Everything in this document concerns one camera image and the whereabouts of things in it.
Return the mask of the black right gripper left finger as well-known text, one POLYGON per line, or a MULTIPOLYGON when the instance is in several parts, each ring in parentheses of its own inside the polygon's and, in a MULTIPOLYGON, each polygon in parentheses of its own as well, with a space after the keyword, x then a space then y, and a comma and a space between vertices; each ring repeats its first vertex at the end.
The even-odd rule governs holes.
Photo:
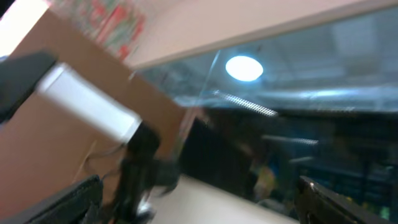
POLYGON ((98 175, 68 186, 1 224, 89 224, 98 221, 103 183, 98 175))

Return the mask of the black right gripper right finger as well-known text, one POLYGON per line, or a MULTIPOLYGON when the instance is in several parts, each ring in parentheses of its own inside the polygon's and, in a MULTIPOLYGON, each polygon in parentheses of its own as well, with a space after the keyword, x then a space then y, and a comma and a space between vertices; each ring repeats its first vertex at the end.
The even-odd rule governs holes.
POLYGON ((300 223, 393 224, 304 175, 296 182, 294 206, 300 223))

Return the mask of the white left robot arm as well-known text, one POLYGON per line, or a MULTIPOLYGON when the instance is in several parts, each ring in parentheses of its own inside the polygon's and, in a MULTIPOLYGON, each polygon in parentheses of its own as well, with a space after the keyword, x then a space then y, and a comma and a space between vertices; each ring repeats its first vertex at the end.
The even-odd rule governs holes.
POLYGON ((154 187, 165 194, 179 179, 176 164, 155 158, 161 138, 136 112, 84 79, 67 63, 36 52, 1 63, 1 121, 38 94, 126 148, 113 201, 103 203, 104 180, 91 175, 7 219, 8 223, 149 223, 154 187))

